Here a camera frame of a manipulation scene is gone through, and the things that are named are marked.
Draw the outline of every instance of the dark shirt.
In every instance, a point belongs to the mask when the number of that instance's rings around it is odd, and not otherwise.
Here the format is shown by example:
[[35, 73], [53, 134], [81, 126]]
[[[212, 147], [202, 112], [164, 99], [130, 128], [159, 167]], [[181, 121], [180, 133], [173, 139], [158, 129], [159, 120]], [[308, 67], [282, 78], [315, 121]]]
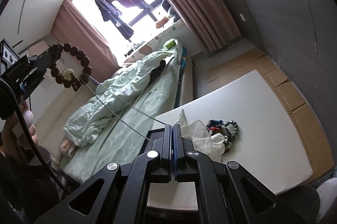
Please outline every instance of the dark shirt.
[[56, 184], [49, 174], [39, 166], [21, 165], [15, 159], [6, 157], [6, 162], [1, 160], [1, 173], [4, 178], [10, 177], [11, 191], [4, 193], [15, 207], [21, 206], [28, 223], [34, 221], [60, 202]]

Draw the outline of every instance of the bed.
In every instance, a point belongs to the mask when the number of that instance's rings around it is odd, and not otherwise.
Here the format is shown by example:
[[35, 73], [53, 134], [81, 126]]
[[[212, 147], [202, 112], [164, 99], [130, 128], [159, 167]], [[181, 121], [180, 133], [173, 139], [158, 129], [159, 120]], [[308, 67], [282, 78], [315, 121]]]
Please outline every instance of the bed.
[[[174, 57], [166, 58], [166, 66], [161, 75], [148, 85], [134, 102], [135, 107], [152, 117], [170, 111], [175, 106], [177, 107], [193, 99], [191, 60], [190, 58], [183, 58], [183, 46], [181, 43], [178, 42], [177, 46], [171, 50]], [[88, 93], [87, 90], [82, 92], [85, 92], [85, 96], [78, 98], [78, 95], [71, 103], [71, 106], [76, 105], [76, 108], [72, 107], [72, 111], [62, 111], [50, 132], [42, 136], [41, 142], [41, 145], [47, 148], [54, 157], [55, 165], [58, 165], [66, 175], [79, 183], [85, 182], [111, 161], [116, 161], [120, 164], [132, 162], [144, 142], [143, 137], [114, 117], [99, 134], [95, 143], [79, 147], [72, 159], [61, 157], [58, 145], [64, 136], [63, 125], [67, 121], [66, 116], [69, 118], [92, 97], [92, 94]], [[179, 93], [181, 94], [180, 99], [176, 100]], [[48, 112], [51, 111], [55, 113], [55, 106], [51, 105], [51, 109], [48, 109], [47, 113], [45, 113], [46, 116], [50, 115]], [[152, 129], [154, 121], [131, 107], [125, 108], [120, 114], [125, 121], [143, 134]], [[36, 125], [39, 138], [40, 134], [43, 134], [42, 130], [46, 129], [47, 126], [47, 123], [43, 121], [44, 118], [47, 117], [42, 117], [40, 119], [42, 120], [41, 123], [39, 120]]]

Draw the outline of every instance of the sleeve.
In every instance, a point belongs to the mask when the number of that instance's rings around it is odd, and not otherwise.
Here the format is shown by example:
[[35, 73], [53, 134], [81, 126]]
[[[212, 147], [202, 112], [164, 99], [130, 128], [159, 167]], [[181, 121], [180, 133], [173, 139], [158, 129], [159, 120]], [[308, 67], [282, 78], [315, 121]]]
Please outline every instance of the sleeve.
[[60, 202], [56, 183], [42, 165], [21, 165], [11, 157], [7, 162], [23, 211], [32, 222]]

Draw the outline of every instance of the black cable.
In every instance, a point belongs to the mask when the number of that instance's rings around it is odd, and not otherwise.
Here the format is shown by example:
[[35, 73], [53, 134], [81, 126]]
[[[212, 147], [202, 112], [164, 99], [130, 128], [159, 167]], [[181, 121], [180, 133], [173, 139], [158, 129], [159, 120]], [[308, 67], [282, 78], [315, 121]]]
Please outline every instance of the black cable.
[[29, 133], [29, 129], [27, 127], [25, 118], [23, 117], [22, 111], [20, 109], [19, 103], [16, 99], [16, 96], [13, 92], [13, 90], [11, 89], [11, 87], [8, 85], [8, 83], [6, 83], [6, 81], [4, 81], [2, 78], [0, 78], [0, 88], [2, 88], [4, 91], [6, 91], [7, 95], [11, 98], [13, 105], [15, 106], [15, 112], [17, 114], [17, 117], [20, 121], [20, 124], [23, 128], [23, 132], [26, 135], [26, 138], [29, 142], [29, 145], [31, 146], [34, 154], [36, 155], [36, 157], [38, 158], [38, 160], [41, 162], [41, 164], [43, 165], [43, 167], [47, 170], [47, 172], [49, 173], [49, 175], [52, 177], [52, 179], [56, 182], [56, 184], [66, 193], [70, 194], [69, 190], [67, 188], [64, 187], [64, 185], [59, 181], [59, 179], [56, 177], [56, 175], [53, 173], [53, 171], [48, 167], [47, 163], [45, 162], [45, 160], [43, 159], [43, 157], [40, 154], [40, 151], [38, 150], [38, 148], [36, 147], [30, 133]]

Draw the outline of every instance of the silver screw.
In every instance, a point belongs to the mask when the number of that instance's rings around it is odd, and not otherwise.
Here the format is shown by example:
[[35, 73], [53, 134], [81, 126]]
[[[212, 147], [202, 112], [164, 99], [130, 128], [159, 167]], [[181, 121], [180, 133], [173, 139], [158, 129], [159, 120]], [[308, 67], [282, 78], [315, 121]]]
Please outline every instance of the silver screw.
[[197, 156], [199, 155], [199, 152], [196, 151], [196, 150], [191, 150], [191, 151], [188, 151], [187, 154], [188, 154], [190, 157], [195, 158], [195, 157], [197, 157]]
[[156, 158], [156, 157], [158, 157], [158, 152], [157, 152], [157, 151], [154, 151], [154, 150], [151, 150], [151, 151], [149, 151], [149, 152], [147, 153], [147, 156], [148, 156], [149, 158]]
[[117, 168], [118, 168], [118, 164], [115, 163], [115, 162], [110, 162], [110, 163], [107, 165], [107, 169], [108, 169], [109, 171], [115, 171]]
[[231, 161], [230, 163], [228, 163], [228, 167], [231, 169], [237, 169], [239, 168], [239, 164], [236, 161]]

